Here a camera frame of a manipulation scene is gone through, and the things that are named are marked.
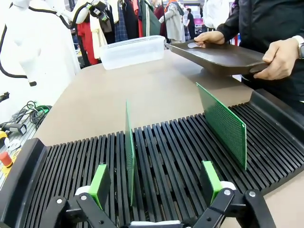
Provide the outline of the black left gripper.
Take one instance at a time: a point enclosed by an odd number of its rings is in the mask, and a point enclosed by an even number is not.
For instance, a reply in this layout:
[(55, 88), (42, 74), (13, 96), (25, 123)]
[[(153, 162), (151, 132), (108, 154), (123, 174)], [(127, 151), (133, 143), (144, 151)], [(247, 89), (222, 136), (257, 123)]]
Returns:
[(89, 8), (90, 14), (97, 18), (100, 22), (107, 22), (109, 20), (109, 16), (107, 14), (107, 5), (101, 1), (97, 3), (92, 3)]

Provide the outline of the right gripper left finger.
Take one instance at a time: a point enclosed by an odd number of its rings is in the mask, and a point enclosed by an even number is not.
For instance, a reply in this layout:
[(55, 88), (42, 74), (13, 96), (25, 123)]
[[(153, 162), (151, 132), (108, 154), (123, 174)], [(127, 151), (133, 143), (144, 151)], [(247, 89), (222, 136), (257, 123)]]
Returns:
[(43, 213), (40, 228), (76, 228), (87, 222), (91, 228), (114, 228), (105, 212), (111, 178), (106, 164), (100, 164), (89, 186), (78, 188), (71, 199), (53, 197)]

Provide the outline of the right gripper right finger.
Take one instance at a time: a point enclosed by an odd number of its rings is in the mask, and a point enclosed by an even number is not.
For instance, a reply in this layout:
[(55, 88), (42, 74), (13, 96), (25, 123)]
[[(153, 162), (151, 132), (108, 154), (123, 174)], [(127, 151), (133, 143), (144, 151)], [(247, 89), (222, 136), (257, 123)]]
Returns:
[(220, 228), (226, 218), (235, 218), (241, 228), (276, 228), (263, 195), (223, 187), (211, 161), (201, 163), (200, 182), (207, 208), (192, 228)]

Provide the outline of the green perforated circuit board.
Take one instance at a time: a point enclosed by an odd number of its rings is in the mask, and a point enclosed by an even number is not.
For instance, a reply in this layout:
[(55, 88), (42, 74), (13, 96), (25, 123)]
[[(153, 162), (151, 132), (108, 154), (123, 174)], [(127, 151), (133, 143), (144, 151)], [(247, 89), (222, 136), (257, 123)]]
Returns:
[(196, 86), (208, 124), (240, 166), (246, 170), (246, 124), (202, 85), (197, 83)]
[(133, 189), (134, 189), (134, 170), (135, 170), (135, 150), (133, 144), (133, 132), (130, 124), (128, 100), (125, 104), (125, 155), (126, 170), (128, 176), (128, 194), (130, 206), (133, 206)]

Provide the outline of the dark brown serving tray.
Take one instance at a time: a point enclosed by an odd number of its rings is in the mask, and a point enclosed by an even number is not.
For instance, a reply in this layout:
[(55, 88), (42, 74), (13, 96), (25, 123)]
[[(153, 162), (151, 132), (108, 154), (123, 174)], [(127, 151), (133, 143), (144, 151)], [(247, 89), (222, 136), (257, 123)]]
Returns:
[(194, 40), (184, 43), (166, 44), (173, 53), (184, 57), (214, 74), (248, 75), (268, 67), (262, 53), (231, 44), (207, 43), (199, 47)]

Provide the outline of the person's right forearm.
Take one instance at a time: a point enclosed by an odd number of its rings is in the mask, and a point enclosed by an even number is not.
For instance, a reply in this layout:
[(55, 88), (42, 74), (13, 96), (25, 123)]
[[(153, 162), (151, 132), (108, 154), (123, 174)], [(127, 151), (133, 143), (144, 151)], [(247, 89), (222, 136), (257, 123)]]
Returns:
[(218, 26), (217, 31), (224, 35), (225, 42), (238, 33), (241, 36), (241, 41), (249, 41), (251, 39), (251, 16), (252, 10), (250, 8), (236, 7), (226, 22)]

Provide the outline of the person's right hand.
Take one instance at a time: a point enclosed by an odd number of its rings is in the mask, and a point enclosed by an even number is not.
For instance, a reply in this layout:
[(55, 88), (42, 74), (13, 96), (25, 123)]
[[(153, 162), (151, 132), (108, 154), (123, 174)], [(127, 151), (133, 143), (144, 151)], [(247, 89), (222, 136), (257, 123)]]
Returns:
[(201, 48), (205, 48), (208, 43), (222, 45), (225, 43), (224, 35), (219, 31), (209, 31), (201, 33), (194, 38), (194, 42)]

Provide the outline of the person's left hand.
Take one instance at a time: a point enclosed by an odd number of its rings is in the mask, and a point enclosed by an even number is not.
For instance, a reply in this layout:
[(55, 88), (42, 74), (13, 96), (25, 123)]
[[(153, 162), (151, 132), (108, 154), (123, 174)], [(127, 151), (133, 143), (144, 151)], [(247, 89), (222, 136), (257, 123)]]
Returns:
[(263, 56), (263, 61), (268, 64), (268, 67), (254, 74), (254, 78), (279, 80), (290, 76), (295, 61), (300, 58), (301, 44), (304, 44), (304, 38), (300, 36), (272, 42)]

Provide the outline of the dark plaid hanging garment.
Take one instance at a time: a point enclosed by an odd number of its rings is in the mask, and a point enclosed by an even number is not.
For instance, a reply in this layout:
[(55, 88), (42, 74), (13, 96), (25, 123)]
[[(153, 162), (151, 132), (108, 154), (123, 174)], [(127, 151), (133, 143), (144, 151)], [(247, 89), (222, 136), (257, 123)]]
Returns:
[(116, 42), (126, 41), (128, 40), (128, 35), (124, 21), (122, 4), (120, 3), (120, 0), (118, 0), (117, 2), (117, 8), (118, 8), (118, 21), (114, 24), (115, 41)]

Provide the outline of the beige hanging garment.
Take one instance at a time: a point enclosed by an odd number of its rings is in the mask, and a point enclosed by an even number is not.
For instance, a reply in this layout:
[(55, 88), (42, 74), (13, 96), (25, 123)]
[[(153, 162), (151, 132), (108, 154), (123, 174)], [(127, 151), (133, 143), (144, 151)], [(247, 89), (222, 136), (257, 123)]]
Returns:
[(107, 45), (106, 38), (100, 27), (99, 19), (90, 15), (90, 30), (92, 33), (94, 58), (100, 58), (100, 48)]

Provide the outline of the red hanging dress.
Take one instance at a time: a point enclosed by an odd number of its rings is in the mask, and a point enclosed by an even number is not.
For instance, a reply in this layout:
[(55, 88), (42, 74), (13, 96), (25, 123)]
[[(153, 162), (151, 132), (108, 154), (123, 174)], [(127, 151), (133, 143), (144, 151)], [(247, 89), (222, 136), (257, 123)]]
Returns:
[(82, 40), (84, 50), (87, 53), (87, 57), (89, 63), (91, 65), (98, 64), (98, 59), (95, 59), (94, 56), (94, 49), (93, 49), (93, 39), (92, 39), (92, 32), (90, 29), (90, 22), (83, 22), (77, 25), (77, 33)]

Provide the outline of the clear plastic storage box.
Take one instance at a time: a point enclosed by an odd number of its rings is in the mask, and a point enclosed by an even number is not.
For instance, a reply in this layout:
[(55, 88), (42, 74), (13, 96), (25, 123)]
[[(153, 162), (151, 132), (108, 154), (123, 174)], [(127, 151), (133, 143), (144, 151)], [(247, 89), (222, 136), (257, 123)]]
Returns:
[(100, 60), (106, 70), (162, 59), (165, 37), (153, 35), (105, 45)]

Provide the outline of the dark green striped jacket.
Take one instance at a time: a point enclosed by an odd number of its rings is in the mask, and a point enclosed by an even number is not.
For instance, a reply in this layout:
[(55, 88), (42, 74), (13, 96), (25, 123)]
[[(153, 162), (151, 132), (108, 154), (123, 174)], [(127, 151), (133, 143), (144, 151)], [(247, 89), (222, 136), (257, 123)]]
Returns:
[(142, 34), (144, 37), (160, 34), (161, 24), (154, 14), (154, 8), (149, 0), (140, 0)]

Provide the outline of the black slotted PCB rack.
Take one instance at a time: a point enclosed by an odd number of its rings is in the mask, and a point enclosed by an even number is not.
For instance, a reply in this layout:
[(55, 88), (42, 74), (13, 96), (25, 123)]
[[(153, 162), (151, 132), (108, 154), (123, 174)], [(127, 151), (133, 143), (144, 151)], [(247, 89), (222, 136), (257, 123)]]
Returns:
[(26, 141), (0, 190), (0, 228), (40, 228), (49, 201), (73, 197), (91, 183), (101, 163), (108, 165), (111, 177), (105, 212), (117, 226), (200, 216), (207, 206), (200, 184), (203, 160), (242, 193), (258, 189), (267, 194), (304, 171), (304, 115), (263, 90), (230, 109), (247, 127), (247, 169), (203, 114), (136, 128), (133, 206), (123, 132), (53, 146)]

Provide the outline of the figure in beige hooded jacket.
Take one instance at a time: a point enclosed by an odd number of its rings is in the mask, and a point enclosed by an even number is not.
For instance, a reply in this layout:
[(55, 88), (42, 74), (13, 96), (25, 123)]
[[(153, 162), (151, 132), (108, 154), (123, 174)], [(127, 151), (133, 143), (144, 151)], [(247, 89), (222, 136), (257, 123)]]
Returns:
[(184, 10), (178, 0), (169, 0), (162, 19), (166, 24), (167, 38), (171, 43), (181, 43), (183, 41), (183, 16)]

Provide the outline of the distant person in black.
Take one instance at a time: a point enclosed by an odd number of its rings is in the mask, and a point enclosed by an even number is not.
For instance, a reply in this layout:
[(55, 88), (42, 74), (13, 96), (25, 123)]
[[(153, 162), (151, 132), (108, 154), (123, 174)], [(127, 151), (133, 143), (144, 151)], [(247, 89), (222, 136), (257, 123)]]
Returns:
[(187, 8), (187, 24), (186, 26), (188, 27), (189, 34), (190, 34), (190, 39), (195, 38), (195, 23), (194, 23), (194, 17), (193, 14), (191, 13), (191, 9)]

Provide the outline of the yellow emergency stop button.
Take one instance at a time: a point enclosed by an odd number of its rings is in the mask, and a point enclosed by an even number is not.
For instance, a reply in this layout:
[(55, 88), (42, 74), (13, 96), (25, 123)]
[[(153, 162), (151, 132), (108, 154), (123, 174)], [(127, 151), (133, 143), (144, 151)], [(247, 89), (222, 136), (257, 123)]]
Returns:
[(14, 150), (5, 149), (4, 152), (0, 153), (0, 171), (3, 174), (4, 178), (7, 178), (21, 149), (22, 147), (18, 147)]

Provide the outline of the black handheld scanner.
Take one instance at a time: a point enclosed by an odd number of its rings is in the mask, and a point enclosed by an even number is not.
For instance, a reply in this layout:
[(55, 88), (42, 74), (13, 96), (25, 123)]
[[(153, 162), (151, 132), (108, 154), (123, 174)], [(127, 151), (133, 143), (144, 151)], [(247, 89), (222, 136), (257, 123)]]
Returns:
[(27, 132), (27, 126), (22, 123), (0, 123), (0, 131), (5, 132), (7, 135), (11, 133), (24, 135)]

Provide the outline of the white hanging jacket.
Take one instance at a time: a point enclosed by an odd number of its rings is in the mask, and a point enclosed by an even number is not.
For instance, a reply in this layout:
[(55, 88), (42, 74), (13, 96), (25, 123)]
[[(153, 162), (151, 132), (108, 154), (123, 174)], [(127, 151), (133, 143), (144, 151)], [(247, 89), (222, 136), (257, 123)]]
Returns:
[(220, 24), (225, 23), (230, 14), (228, 0), (205, 0), (203, 6), (203, 22), (207, 31), (216, 30)]

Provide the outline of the pale wristwatch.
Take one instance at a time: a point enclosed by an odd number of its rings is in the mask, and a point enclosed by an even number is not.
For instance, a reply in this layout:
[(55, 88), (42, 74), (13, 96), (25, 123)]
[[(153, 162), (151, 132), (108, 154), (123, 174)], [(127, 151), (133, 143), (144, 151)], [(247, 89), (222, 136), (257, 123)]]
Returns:
[(304, 38), (300, 35), (296, 36), (298, 41), (299, 59), (304, 59)]

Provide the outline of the person in black jacket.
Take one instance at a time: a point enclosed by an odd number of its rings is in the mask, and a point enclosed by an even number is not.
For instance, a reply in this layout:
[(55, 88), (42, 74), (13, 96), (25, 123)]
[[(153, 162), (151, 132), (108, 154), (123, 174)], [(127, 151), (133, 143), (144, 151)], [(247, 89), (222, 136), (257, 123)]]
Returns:
[[(236, 0), (236, 7), (252, 10), (251, 39), (240, 46), (265, 54), (272, 42), (294, 36), (304, 38), (304, 0)], [(304, 59), (297, 59), (291, 75), (263, 80), (244, 75), (243, 83), (264, 89), (304, 115)]]

